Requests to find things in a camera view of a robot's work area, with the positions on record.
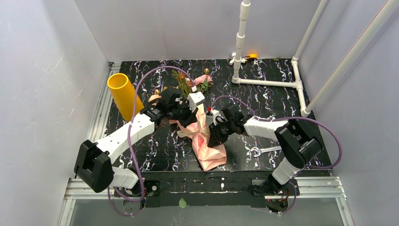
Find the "pink rose bouquet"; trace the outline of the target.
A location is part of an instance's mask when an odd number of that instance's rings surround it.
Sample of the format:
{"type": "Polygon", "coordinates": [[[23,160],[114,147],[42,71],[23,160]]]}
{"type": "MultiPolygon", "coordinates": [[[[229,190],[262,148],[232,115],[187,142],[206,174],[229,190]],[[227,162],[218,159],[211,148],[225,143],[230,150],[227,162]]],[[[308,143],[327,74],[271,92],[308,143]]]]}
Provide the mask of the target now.
{"type": "Polygon", "coordinates": [[[190,93],[193,93],[193,88],[201,93],[206,93],[213,86],[214,82],[209,74],[209,70],[204,69],[204,74],[193,80],[189,78],[186,73],[181,70],[172,69],[172,77],[176,80],[177,86],[166,86],[164,85],[162,89],[155,89],[154,93],[150,96],[149,102],[154,101],[161,97],[161,93],[166,91],[168,88],[176,88],[182,92],[183,97],[188,97],[190,93]]]}

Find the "pink wrapping paper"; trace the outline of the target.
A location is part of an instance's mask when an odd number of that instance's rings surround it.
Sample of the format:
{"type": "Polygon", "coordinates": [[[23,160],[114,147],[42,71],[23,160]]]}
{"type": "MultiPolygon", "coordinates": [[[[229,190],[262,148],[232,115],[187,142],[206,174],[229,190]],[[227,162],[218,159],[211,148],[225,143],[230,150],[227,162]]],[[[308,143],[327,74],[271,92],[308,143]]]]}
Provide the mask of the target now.
{"type": "MultiPolygon", "coordinates": [[[[199,127],[209,127],[206,125],[206,113],[204,111],[204,105],[198,106],[198,111],[196,113],[198,121],[192,123],[187,127],[183,127],[179,122],[170,120],[169,123],[177,124],[179,130],[183,128],[199,128],[199,127]]],[[[198,134],[195,137],[187,137],[192,141],[192,148],[194,154],[202,168],[203,171],[209,171],[219,166],[225,165],[227,162],[227,153],[224,145],[218,145],[215,147],[208,147],[209,137],[198,134]]]]}

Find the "yellow cylindrical vase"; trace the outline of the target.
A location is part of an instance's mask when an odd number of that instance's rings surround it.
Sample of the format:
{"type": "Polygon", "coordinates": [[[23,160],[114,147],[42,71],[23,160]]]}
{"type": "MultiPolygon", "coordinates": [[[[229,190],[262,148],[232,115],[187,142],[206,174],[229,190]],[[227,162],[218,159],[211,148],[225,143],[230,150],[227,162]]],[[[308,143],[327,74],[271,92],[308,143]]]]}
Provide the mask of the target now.
{"type": "Polygon", "coordinates": [[[135,114],[139,113],[140,110],[144,108],[139,96],[135,97],[136,90],[125,74],[115,73],[111,75],[107,81],[107,86],[124,120],[131,120],[134,103],[136,103],[135,114]]]}

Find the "cream ribbon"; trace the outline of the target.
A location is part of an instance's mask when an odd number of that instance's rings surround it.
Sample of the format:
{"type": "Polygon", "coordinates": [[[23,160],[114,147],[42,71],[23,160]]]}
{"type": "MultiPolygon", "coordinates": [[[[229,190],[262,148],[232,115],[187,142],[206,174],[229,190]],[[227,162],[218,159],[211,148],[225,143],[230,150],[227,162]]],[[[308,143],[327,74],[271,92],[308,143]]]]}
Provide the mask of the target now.
{"type": "Polygon", "coordinates": [[[203,136],[209,137],[210,136],[210,130],[209,127],[199,127],[199,128],[183,128],[182,130],[179,130],[177,132],[179,137],[195,137],[198,134],[201,134],[203,136]]]}

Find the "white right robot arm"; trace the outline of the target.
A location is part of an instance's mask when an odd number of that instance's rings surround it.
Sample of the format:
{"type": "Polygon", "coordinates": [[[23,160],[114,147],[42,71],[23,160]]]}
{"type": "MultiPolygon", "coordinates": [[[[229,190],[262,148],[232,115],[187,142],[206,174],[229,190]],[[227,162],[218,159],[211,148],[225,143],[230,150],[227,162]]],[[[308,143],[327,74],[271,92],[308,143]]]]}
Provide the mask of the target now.
{"type": "Polygon", "coordinates": [[[295,175],[325,149],[305,120],[271,121],[251,114],[244,115],[235,105],[228,105],[220,112],[208,108],[206,124],[210,132],[208,147],[225,143],[232,134],[278,141],[284,159],[264,182],[249,186],[255,196],[277,194],[285,190],[295,175]]]}

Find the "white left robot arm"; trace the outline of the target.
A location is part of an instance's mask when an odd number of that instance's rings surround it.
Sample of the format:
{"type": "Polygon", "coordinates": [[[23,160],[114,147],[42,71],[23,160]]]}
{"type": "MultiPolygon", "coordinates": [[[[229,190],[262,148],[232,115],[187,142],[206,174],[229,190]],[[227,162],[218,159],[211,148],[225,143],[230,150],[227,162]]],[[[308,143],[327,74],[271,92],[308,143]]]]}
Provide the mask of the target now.
{"type": "Polygon", "coordinates": [[[159,98],[140,110],[133,122],[95,142],[84,141],[79,148],[74,173],[96,193],[110,186],[132,189],[139,181],[139,171],[114,167],[113,163],[129,148],[129,144],[152,134],[169,120],[184,127],[197,122],[198,106],[204,101],[205,97],[199,91],[184,97],[177,88],[165,89],[159,98]]]}

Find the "silver open-end wrench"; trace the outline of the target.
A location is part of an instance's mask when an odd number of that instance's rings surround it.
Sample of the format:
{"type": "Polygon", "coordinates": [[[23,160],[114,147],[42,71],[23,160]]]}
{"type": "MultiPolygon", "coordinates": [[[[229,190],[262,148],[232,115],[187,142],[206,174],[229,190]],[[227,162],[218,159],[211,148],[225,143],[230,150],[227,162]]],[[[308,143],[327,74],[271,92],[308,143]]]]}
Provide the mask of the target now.
{"type": "Polygon", "coordinates": [[[258,148],[258,147],[253,147],[251,148],[250,151],[254,152],[254,157],[257,158],[261,156],[264,153],[270,153],[274,151],[280,151],[282,150],[280,146],[275,146],[275,147],[268,147],[268,148],[258,148]]]}

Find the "green fallen leaf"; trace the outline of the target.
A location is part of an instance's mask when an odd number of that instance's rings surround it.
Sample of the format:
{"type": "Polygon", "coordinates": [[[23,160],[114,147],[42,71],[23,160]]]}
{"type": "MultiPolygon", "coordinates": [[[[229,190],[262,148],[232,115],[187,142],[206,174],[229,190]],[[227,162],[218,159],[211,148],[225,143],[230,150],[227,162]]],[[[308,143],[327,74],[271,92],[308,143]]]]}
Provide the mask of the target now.
{"type": "Polygon", "coordinates": [[[179,200],[179,207],[181,208],[181,209],[184,209],[184,208],[186,208],[186,206],[187,206],[187,202],[186,202],[186,200],[184,199],[184,198],[181,198],[180,200],[179,200]]]}

